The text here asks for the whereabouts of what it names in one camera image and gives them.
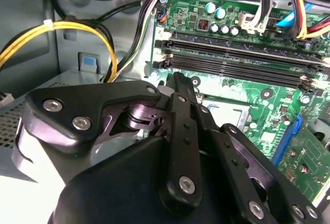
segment ram slot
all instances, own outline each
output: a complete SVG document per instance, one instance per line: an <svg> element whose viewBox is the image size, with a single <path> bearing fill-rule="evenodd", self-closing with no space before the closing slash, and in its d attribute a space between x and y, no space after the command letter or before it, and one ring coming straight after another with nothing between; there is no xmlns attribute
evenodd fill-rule
<svg viewBox="0 0 330 224"><path fill-rule="evenodd" d="M220 50L223 52L240 52L245 55L258 55L264 58L269 58L272 62L276 61L289 61L289 62L302 62L306 66L312 65L326 65L325 62L319 58L318 55L312 53L299 53L290 48L278 48L262 46L260 44L245 43L241 41L230 41L222 38L215 38L209 36L192 35L182 32L172 32L172 37L169 39L173 42L180 42L181 44L191 44L210 50Z"/></svg>
<svg viewBox="0 0 330 224"><path fill-rule="evenodd" d="M291 72L280 69L269 69L265 67L246 65L242 63L227 63L219 60L205 59L173 54L167 59L167 67L182 70L209 73L218 76L232 77L252 82L269 85L283 86L293 89L310 91L309 75L299 72ZM159 62L154 63L154 67L159 68Z"/></svg>

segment power connector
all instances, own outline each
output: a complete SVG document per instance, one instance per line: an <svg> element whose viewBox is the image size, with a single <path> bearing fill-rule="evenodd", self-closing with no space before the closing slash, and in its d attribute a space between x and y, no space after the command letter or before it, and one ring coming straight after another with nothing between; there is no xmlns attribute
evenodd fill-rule
<svg viewBox="0 0 330 224"><path fill-rule="evenodd" d="M15 99L10 93L3 93L0 91L0 108L13 102Z"/></svg>

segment yellow wire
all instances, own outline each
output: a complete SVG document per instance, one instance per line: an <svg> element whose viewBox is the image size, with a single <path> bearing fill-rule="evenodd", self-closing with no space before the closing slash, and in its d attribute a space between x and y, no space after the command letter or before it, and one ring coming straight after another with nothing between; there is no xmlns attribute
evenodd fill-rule
<svg viewBox="0 0 330 224"><path fill-rule="evenodd" d="M304 6L304 0L298 0L299 5L300 5L300 9L301 9L301 13L302 13L302 29L299 33L299 35L297 36L297 38L302 38L305 39L305 36L307 35L307 18L306 18L306 10L305 10L305 6Z"/></svg>
<svg viewBox="0 0 330 224"><path fill-rule="evenodd" d="M330 25L328 25L328 26L324 27L323 29L318 30L318 31L316 31L316 32L313 32L313 33L307 34L305 37L306 37L306 38L318 37L318 36L320 36L320 35L322 35L322 34L324 34L324 33L327 33L327 32L329 32L329 31L330 31Z"/></svg>
<svg viewBox="0 0 330 224"><path fill-rule="evenodd" d="M53 29L79 29L84 31L89 31L101 38L101 40L105 43L107 46L107 49L111 55L111 62L112 62L112 72L110 79L114 79L117 73L117 59L116 55L111 47L111 45L108 43L108 41L104 38L104 36L99 33L97 30L83 24L75 23L75 22L68 22L68 21L58 21L54 22ZM0 67L16 52L18 51L22 46L24 46L28 41L35 38L36 36L45 33L47 31L53 30L51 27L48 27L47 25L40 25L27 33L20 36L18 39L16 39L8 48L6 48L1 54L0 54Z"/></svg>

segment cable tie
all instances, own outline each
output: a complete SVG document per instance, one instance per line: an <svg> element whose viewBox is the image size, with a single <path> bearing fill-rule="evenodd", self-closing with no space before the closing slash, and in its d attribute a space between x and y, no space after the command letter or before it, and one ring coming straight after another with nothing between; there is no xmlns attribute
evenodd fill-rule
<svg viewBox="0 0 330 224"><path fill-rule="evenodd" d="M43 21L43 24L46 25L50 30L54 30L54 22L51 19L46 19Z"/></svg>

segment vent grille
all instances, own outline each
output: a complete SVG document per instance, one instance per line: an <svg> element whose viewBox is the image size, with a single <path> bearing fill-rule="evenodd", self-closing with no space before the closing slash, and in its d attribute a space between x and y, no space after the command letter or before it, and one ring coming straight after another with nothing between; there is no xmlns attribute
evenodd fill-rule
<svg viewBox="0 0 330 224"><path fill-rule="evenodd" d="M49 87L69 86L54 82ZM0 114L0 147L13 148L19 118L24 110L24 103L20 103Z"/></svg>

